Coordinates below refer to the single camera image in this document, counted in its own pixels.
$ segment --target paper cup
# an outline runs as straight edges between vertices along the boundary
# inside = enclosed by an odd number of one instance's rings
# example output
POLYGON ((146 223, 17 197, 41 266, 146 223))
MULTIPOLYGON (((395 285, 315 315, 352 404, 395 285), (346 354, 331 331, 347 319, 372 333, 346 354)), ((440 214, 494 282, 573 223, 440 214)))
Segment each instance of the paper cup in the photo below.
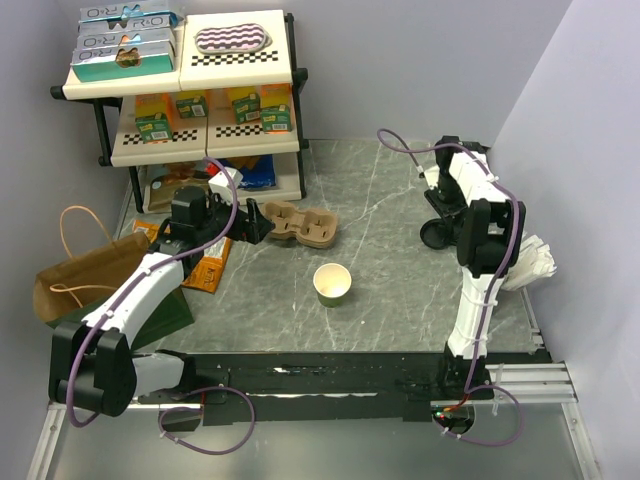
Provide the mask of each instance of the paper cup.
POLYGON ((351 288, 351 274, 342 265, 327 263, 316 270, 313 286, 322 305, 328 308, 337 307, 351 288))

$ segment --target snack package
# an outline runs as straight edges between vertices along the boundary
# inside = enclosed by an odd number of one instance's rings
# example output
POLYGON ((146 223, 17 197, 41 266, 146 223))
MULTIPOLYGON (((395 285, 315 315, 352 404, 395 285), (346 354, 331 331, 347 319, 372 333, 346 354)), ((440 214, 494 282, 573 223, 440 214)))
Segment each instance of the snack package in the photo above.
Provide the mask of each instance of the snack package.
POLYGON ((74 50, 71 67, 81 82, 168 73, 174 66, 170 42, 74 50))
POLYGON ((80 9, 80 23, 96 21, 126 22, 132 18, 167 15, 175 27, 184 18, 184 6, 173 0, 145 0, 80 9))
POLYGON ((273 155, 222 158, 220 163, 225 167, 233 167, 242 174, 238 185, 242 190, 258 190, 276 185, 273 155))
POLYGON ((168 93, 136 95, 136 127, 144 143, 170 140, 173 115, 168 93))
POLYGON ((213 175, 205 171, 205 167, 201 160, 143 167, 141 170, 141 184, 144 189, 142 208, 145 213, 170 212, 171 200, 179 188, 192 185, 208 192, 208 182, 213 175))
POLYGON ((209 115, 206 90, 191 90, 175 94, 176 109, 180 118, 206 117, 209 115))
POLYGON ((260 118, 260 95, 255 87, 231 87, 225 90, 236 124, 241 125, 260 118))
POLYGON ((96 22, 81 23, 78 34, 96 35, 100 33, 123 33, 138 30, 150 30, 154 28, 171 28, 170 15, 151 15, 148 17, 136 17, 122 22, 110 22, 101 20, 96 22))
POLYGON ((260 87, 260 108, 289 106, 290 96, 291 85, 288 83, 263 85, 260 87))
POLYGON ((78 37, 77 50, 93 48, 133 47, 145 43, 169 43, 173 51, 176 49, 176 37, 169 27, 137 32, 82 35, 78 37))
MULTIPOLYGON (((136 220, 134 232, 144 232, 149 242, 153 242, 158 234, 158 225, 136 220)), ((220 284, 222 272, 229 258, 231 240, 224 238, 204 251, 204 257, 198 262, 191 275, 182 282, 183 287, 214 293, 220 284)))
POLYGON ((260 111, 262 130, 266 133, 286 133, 291 131, 291 109, 288 105, 267 107, 260 111))

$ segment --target metal floor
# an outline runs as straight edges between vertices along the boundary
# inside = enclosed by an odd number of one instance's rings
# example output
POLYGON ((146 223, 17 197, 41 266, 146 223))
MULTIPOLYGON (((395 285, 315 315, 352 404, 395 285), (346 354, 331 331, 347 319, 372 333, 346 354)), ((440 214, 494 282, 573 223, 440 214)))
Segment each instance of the metal floor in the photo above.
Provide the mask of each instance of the metal floor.
MULTIPOLYGON (((508 437, 515 411, 477 406, 469 436, 508 437)), ((514 444, 487 448, 443 438, 431 423, 341 420, 259 423, 238 452, 210 457, 159 438, 157 411, 128 410, 89 427, 63 427, 47 479, 326 480, 580 479, 583 478, 559 404, 523 405, 526 428, 514 444)), ((244 423, 200 428, 189 441, 227 448, 244 423)))

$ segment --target cardboard cup holder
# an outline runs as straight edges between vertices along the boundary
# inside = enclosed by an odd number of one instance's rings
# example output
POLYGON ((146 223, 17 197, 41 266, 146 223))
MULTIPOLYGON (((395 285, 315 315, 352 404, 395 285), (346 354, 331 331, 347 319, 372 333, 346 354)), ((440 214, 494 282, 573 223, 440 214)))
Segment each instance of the cardboard cup holder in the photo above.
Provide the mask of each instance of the cardboard cup holder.
POLYGON ((289 202, 267 202, 263 210, 264 216, 275 225, 269 234, 272 238, 295 237, 301 244, 314 248, 328 248, 336 238, 338 215, 329 210, 298 210, 289 202))

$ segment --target paper bag handle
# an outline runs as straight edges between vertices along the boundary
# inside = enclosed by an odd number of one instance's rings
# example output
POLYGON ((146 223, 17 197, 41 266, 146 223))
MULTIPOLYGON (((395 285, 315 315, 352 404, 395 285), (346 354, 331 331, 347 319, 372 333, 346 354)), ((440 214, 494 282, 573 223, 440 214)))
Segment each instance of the paper bag handle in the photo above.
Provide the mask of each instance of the paper bag handle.
POLYGON ((79 285, 77 287, 69 288, 64 283, 56 283, 55 285, 51 285, 49 287, 49 290, 55 293, 69 293, 69 295, 71 295, 73 299, 76 301, 78 306, 82 308, 84 307, 84 305, 82 304, 78 296, 73 292, 75 292, 76 290, 84 290, 85 288, 102 288, 104 290, 111 290, 113 292, 117 290, 116 287, 110 287, 108 285, 79 285))
POLYGON ((102 223, 102 221, 98 218, 98 216, 94 213, 93 210, 91 210, 88 207, 84 207, 82 205, 71 205, 70 207, 65 208, 60 214, 60 239, 62 240, 62 246, 64 247, 64 251, 67 252, 67 255, 69 255, 69 258, 73 258, 73 254, 71 253, 71 250, 69 250, 69 247, 67 246, 67 241, 64 238, 64 227, 62 225, 62 221, 64 219, 64 216, 67 214, 67 212, 70 212, 71 210, 82 210, 83 212, 87 212, 89 215, 91 215, 93 219, 96 221, 96 223, 100 226, 102 231, 104 232, 104 235, 107 237, 107 240, 109 240, 110 243, 113 243, 113 237, 111 237, 111 234, 109 233, 107 228, 104 226, 104 223, 102 223))

